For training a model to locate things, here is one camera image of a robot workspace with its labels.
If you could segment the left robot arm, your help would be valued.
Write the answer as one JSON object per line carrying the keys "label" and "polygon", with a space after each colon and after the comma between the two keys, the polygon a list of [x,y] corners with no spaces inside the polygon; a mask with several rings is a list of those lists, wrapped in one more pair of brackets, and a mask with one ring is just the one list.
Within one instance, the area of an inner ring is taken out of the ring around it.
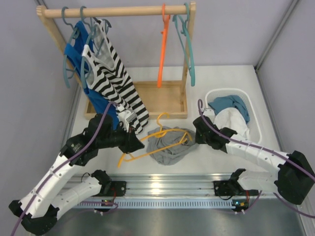
{"label": "left robot arm", "polygon": [[119,148],[131,153],[144,148],[132,128],[113,124],[109,115],[97,114],[82,133],[69,138],[49,171],[24,198],[9,204],[24,229],[37,236],[49,232],[71,208],[95,195],[107,195],[112,179],[103,170],[95,170],[85,181],[66,192],[65,184],[104,148]]}

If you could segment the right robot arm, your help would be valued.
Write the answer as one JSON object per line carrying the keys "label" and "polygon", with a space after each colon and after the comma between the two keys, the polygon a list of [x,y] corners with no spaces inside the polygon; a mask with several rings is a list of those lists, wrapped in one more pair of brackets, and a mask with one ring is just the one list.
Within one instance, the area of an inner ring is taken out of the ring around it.
{"label": "right robot arm", "polygon": [[278,193],[294,205],[301,205],[315,183],[315,173],[305,155],[299,151],[286,153],[274,151],[250,142],[235,130],[218,129],[208,117],[200,116],[193,121],[198,144],[214,150],[241,157],[264,170],[235,170],[225,180],[219,191],[221,196],[242,195],[246,191]]}

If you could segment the yellow plastic hanger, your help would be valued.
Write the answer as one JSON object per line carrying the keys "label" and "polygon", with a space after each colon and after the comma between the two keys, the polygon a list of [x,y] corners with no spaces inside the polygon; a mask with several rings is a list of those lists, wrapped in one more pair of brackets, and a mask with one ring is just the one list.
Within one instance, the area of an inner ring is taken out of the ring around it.
{"label": "yellow plastic hanger", "polygon": [[180,129],[180,128],[171,128],[171,129],[163,129],[162,127],[162,124],[159,122],[160,118],[162,116],[166,115],[167,118],[170,118],[170,114],[167,113],[167,112],[164,112],[164,113],[161,113],[157,119],[156,119],[156,123],[157,125],[159,126],[159,131],[157,132],[154,132],[153,134],[150,134],[150,135],[147,135],[146,137],[140,139],[140,141],[144,141],[144,140],[147,140],[151,137],[154,137],[156,139],[159,139],[159,138],[162,138],[164,137],[167,133],[169,132],[182,132],[182,136],[181,136],[181,139],[174,143],[174,144],[171,144],[171,145],[168,145],[168,146],[165,146],[165,147],[161,147],[161,148],[158,148],[158,149],[155,149],[153,151],[150,151],[150,152],[147,152],[145,154],[142,154],[140,156],[137,156],[137,157],[134,157],[131,153],[129,153],[128,155],[130,156],[130,159],[125,159],[125,156],[126,156],[126,153],[123,153],[122,156],[120,157],[118,163],[117,163],[117,168],[120,168],[121,167],[121,164],[123,162],[131,162],[131,161],[135,161],[137,159],[140,159],[140,158],[143,158],[143,157],[146,157],[146,156],[149,156],[151,154],[155,154],[157,152],[160,152],[160,151],[163,151],[163,150],[166,150],[168,148],[172,148],[172,147],[175,147],[175,146],[178,146],[178,145],[181,145],[183,144],[184,142],[186,142],[187,140],[190,140],[192,141],[192,135],[186,131],[186,130],[183,130],[183,129]]}

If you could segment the grey tank top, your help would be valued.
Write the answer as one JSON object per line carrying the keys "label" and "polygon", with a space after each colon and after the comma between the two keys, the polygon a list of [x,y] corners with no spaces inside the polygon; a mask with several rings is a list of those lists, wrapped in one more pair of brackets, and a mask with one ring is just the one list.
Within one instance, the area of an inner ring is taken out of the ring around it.
{"label": "grey tank top", "polygon": [[[196,133],[190,129],[184,128],[183,130],[187,131],[191,135],[191,139],[188,135],[186,135],[185,138],[187,140],[182,144],[152,153],[150,154],[150,157],[161,165],[169,166],[178,163],[187,154],[196,150],[198,148],[198,144],[195,141]],[[161,138],[157,138],[155,136],[149,137],[146,152],[149,153],[157,149],[179,143],[184,135],[184,131],[169,131]]]}

